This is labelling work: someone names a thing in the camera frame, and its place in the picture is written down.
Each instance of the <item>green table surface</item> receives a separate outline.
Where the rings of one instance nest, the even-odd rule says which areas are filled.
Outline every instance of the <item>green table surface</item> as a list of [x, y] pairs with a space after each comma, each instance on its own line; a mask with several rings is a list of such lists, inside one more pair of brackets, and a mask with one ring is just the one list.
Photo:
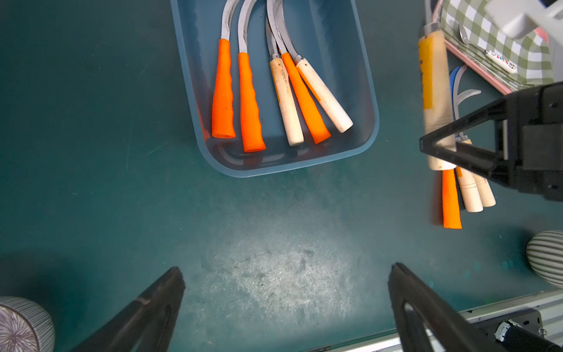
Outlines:
[[[436, 225], [418, 151], [422, 1], [356, 2], [377, 140], [251, 179], [198, 150], [168, 0], [1, 2], [0, 295], [43, 305], [67, 351], [177, 265], [171, 351], [299, 351], [393, 328], [397, 261], [458, 310], [549, 288], [524, 248], [563, 228], [561, 204], [493, 185], [498, 204], [463, 212], [463, 230]], [[500, 97], [471, 71], [469, 87], [482, 94], [462, 113]]]

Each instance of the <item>orange handle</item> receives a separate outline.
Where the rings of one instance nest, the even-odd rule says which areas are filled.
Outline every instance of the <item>orange handle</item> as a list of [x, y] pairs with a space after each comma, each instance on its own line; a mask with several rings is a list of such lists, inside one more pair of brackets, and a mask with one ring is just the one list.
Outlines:
[[293, 85], [293, 90], [297, 96], [297, 101], [299, 102], [299, 107], [303, 113], [303, 118], [307, 123], [309, 131], [311, 131], [311, 136], [316, 144], [321, 143], [330, 137], [330, 132], [324, 124], [323, 118], [317, 109], [315, 101], [309, 94], [307, 86], [303, 83], [303, 79], [299, 75], [299, 71], [291, 59], [289, 53], [285, 53], [281, 56], [285, 64], [285, 68], [289, 74], [289, 79], [291, 79], [291, 84]]
[[442, 206], [444, 208], [444, 227], [461, 230], [461, 215], [454, 170], [442, 171]]
[[256, 91], [252, 84], [250, 58], [245, 52], [239, 54], [240, 73], [240, 131], [243, 135], [243, 147], [247, 153], [266, 149], [262, 139], [260, 111], [256, 102]]
[[211, 134], [215, 138], [234, 138], [233, 78], [231, 77], [231, 43], [219, 41], [219, 63], [215, 79], [215, 94], [211, 110]]

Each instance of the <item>yellow label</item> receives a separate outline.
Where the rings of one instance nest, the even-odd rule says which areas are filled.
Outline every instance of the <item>yellow label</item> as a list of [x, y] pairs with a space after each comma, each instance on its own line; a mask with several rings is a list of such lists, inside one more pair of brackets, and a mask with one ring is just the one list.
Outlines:
[[432, 109], [432, 55], [434, 53], [434, 38], [428, 35], [418, 42], [418, 55], [421, 60], [422, 72], [422, 105], [424, 110]]

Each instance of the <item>small knife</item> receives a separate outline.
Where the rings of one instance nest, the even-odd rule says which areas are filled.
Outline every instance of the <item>small knife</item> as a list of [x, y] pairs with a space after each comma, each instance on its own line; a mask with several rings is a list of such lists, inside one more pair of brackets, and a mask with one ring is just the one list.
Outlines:
[[315, 101], [309, 94], [307, 86], [305, 86], [303, 79], [299, 75], [299, 71], [297, 70], [295, 63], [291, 59], [290, 54], [287, 52], [278, 26], [276, 25], [275, 14], [278, 8], [279, 4], [276, 2], [276, 0], [267, 0], [268, 21], [270, 22], [273, 36], [276, 43], [278, 44], [279, 51], [281, 52], [281, 58], [289, 74], [289, 79], [291, 80], [291, 84], [293, 85], [293, 90], [295, 91], [295, 95], [297, 96], [297, 101], [299, 102], [299, 107], [301, 108], [301, 113], [303, 113], [305, 123], [307, 123], [307, 127], [311, 132], [313, 140], [316, 144], [318, 144], [329, 138], [330, 132], [324, 124], [323, 117], [320, 115]]
[[223, 8], [219, 63], [211, 110], [211, 135], [215, 138], [234, 138], [233, 127], [233, 78], [231, 76], [231, 21], [240, 0], [227, 0]]
[[327, 113], [328, 117], [340, 133], [346, 132], [354, 123], [307, 59], [299, 55], [293, 47], [293, 43], [291, 42], [285, 25], [283, 0], [279, 0], [279, 9], [276, 14], [276, 24], [287, 50], [297, 65], [297, 70], [299, 71], [301, 77], [303, 77], [303, 80], [307, 83], [309, 89], [313, 92], [313, 95], [317, 98], [320, 105], [323, 107], [324, 111]]
[[[452, 85], [452, 100], [453, 100], [453, 108], [454, 108], [454, 119], [455, 120], [459, 120], [461, 117], [459, 116], [459, 105], [461, 104], [461, 102], [463, 102], [465, 99], [472, 97], [474, 95], [478, 95], [481, 94], [481, 91], [478, 90], [468, 90], [465, 92], [462, 92], [460, 94], [458, 94], [459, 91], [459, 83], [461, 81], [461, 77], [463, 75], [463, 73], [467, 70], [467, 65], [464, 65], [463, 67], [461, 67], [459, 70], [455, 71], [455, 77], [453, 79], [454, 84]], [[457, 141], [465, 143], [465, 144], [472, 144], [471, 140], [469, 139], [468, 136], [466, 136], [463, 132], [459, 133], [459, 137], [456, 138]], [[482, 205], [482, 207], [492, 207], [495, 206], [497, 203], [497, 200], [494, 198], [494, 194], [493, 191], [491, 190], [491, 186], [489, 185], [489, 181], [480, 176], [477, 175], [475, 173], [471, 173], [465, 169], [461, 169], [459, 166], [456, 168], [456, 170], [458, 170], [458, 176], [459, 176], [459, 171], [462, 171], [463, 174], [465, 175], [472, 175], [473, 179], [475, 181], [475, 185], [477, 187], [477, 192], [478, 192], [478, 197], [475, 197], [473, 195], [473, 199], [476, 198], [480, 198], [480, 202], [475, 202], [475, 203], [480, 203]]]
[[245, 0], [239, 15], [239, 74], [240, 74], [240, 131], [247, 153], [266, 149], [262, 138], [260, 110], [252, 84], [252, 69], [248, 57], [248, 22], [257, 0]]
[[290, 146], [295, 146], [304, 142], [301, 123], [297, 115], [297, 108], [291, 93], [291, 85], [289, 84], [289, 76], [283, 60], [280, 59], [276, 39], [272, 33], [270, 21], [266, 18], [266, 40], [268, 42], [268, 50], [270, 51], [270, 68], [272, 77], [278, 95], [278, 102], [281, 110], [281, 118], [285, 127], [285, 134]]

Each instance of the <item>wooden handle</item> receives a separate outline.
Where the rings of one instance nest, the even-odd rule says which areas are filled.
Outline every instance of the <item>wooden handle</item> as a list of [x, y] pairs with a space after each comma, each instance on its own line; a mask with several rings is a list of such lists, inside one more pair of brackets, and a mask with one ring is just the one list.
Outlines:
[[340, 133], [352, 127], [354, 123], [307, 59], [299, 61], [297, 70]]
[[[464, 143], [471, 144], [471, 140], [468, 139], [464, 141]], [[479, 190], [479, 196], [481, 197], [481, 203], [484, 207], [493, 207], [496, 205], [497, 200], [494, 198], [493, 191], [491, 190], [491, 186], [489, 185], [489, 181], [477, 174], [473, 174], [473, 178], [475, 179], [475, 183], [477, 184], [477, 190]]]
[[243, 137], [244, 151], [260, 152], [266, 149], [262, 139], [260, 111], [256, 102], [256, 91], [252, 84], [250, 58], [245, 52], [239, 54], [240, 73], [240, 131]]
[[330, 137], [330, 132], [328, 131], [326, 125], [324, 124], [323, 117], [320, 115], [319, 110], [316, 107], [315, 101], [309, 94], [307, 86], [303, 83], [297, 67], [291, 58], [289, 53], [282, 54], [281, 58], [289, 74], [289, 79], [291, 79], [291, 84], [295, 95], [297, 96], [297, 101], [299, 102], [299, 107], [303, 113], [303, 118], [307, 123], [307, 127], [313, 136], [313, 140], [316, 144], [321, 143]]
[[444, 209], [444, 227], [460, 230], [461, 214], [453, 170], [442, 171], [442, 207]]
[[459, 188], [461, 189], [461, 196], [465, 209], [470, 213], [478, 213], [483, 211], [483, 203], [479, 196], [479, 190], [475, 184], [473, 174], [459, 166], [455, 168], [458, 176]]
[[215, 138], [234, 138], [233, 78], [231, 77], [231, 43], [219, 41], [219, 63], [211, 110], [211, 134]]
[[[448, 57], [444, 42], [444, 33], [440, 30], [430, 33], [418, 42], [426, 134], [454, 121]], [[438, 145], [455, 151], [455, 136], [442, 139]], [[455, 168], [454, 164], [435, 157], [428, 157], [428, 166], [432, 170]]]
[[272, 69], [272, 77], [276, 93], [278, 94], [278, 102], [280, 104], [281, 118], [285, 127], [285, 134], [290, 146], [298, 145], [304, 142], [301, 123], [297, 115], [297, 108], [291, 93], [291, 85], [289, 84], [289, 76], [283, 64], [282, 59], [273, 59], [270, 62]]

